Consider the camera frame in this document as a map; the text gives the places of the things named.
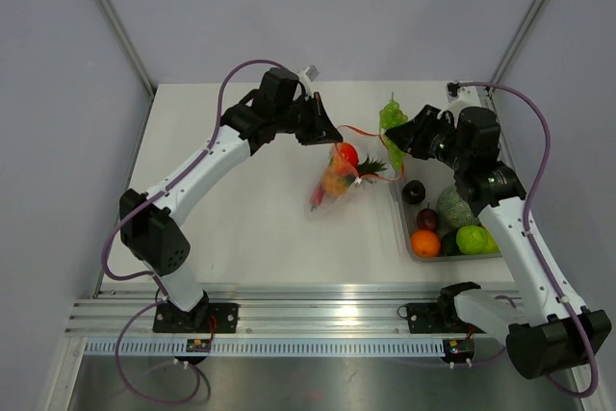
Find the red tomato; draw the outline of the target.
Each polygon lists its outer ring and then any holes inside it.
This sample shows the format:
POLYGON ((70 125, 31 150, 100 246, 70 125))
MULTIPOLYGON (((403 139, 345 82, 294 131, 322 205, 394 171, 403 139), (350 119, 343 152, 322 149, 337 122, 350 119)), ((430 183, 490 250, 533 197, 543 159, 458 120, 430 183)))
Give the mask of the red tomato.
POLYGON ((336 144, 338 155, 346 160, 352 167, 359 165, 359 156, 355 147, 348 142, 340 142, 336 144))

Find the clear orange zip top bag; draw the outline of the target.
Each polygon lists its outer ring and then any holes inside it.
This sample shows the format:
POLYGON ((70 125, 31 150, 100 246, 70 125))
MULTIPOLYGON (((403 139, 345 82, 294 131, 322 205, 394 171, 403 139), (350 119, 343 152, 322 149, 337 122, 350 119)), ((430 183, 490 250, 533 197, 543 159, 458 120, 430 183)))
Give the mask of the clear orange zip top bag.
POLYGON ((383 135, 342 124, 337 127, 342 141, 328 152, 305 203, 307 218, 321 218, 354 199, 375 184, 395 183, 405 167, 392 162, 383 135))

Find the plastic pineapple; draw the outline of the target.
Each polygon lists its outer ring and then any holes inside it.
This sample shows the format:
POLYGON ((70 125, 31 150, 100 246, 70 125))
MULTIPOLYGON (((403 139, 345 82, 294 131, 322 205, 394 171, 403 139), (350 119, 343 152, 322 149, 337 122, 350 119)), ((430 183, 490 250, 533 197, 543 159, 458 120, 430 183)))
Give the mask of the plastic pineapple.
POLYGON ((385 163, 376 158, 367 157, 357 167, 352 167, 341 157, 333 156, 321 176, 320 184, 325 194, 337 198, 344 195, 356 180, 372 178, 385 169, 385 163))

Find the red chili pepper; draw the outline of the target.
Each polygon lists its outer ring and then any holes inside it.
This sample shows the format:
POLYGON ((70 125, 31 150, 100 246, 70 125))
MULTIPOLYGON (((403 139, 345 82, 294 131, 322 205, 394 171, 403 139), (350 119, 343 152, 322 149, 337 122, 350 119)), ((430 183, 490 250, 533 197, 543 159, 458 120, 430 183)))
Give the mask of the red chili pepper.
POLYGON ((310 196, 310 199, 309 199, 309 206, 310 206, 310 211, 311 212, 314 212, 317 209, 319 209, 319 207, 322 204, 323 197, 324 197, 324 190, 323 190, 321 184, 318 184, 314 188, 314 190, 313 190, 313 192, 312 192, 312 194, 310 196))

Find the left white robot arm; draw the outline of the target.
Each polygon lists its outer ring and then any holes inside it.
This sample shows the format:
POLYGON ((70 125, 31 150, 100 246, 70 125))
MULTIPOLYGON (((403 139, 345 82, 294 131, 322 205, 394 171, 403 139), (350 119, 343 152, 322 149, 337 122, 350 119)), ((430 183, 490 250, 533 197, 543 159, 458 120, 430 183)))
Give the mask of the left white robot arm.
POLYGON ((292 134, 302 145, 342 141, 312 88, 318 75, 313 65, 298 73, 271 68, 239 103, 217 109, 212 137, 168 178, 145 193, 130 189, 120 198, 120 239, 161 287, 154 332, 236 331, 238 304, 211 302, 196 282, 181 226, 218 181, 277 135, 292 134))

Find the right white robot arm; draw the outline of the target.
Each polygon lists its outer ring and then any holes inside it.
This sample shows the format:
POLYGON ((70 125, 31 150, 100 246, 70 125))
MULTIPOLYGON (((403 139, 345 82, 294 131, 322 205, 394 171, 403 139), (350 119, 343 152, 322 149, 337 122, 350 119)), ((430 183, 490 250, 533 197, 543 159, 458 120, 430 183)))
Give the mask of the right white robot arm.
POLYGON ((474 283, 459 283, 442 290, 438 322, 448 330, 468 323, 498 340, 526 379, 587 365, 596 382, 596 354, 612 324, 605 311, 587 307, 552 257, 531 218, 529 193, 500 159, 496 115, 467 107, 452 117, 425 106, 385 136, 415 159, 452 169, 458 193, 496 242, 523 301, 517 311, 474 283))

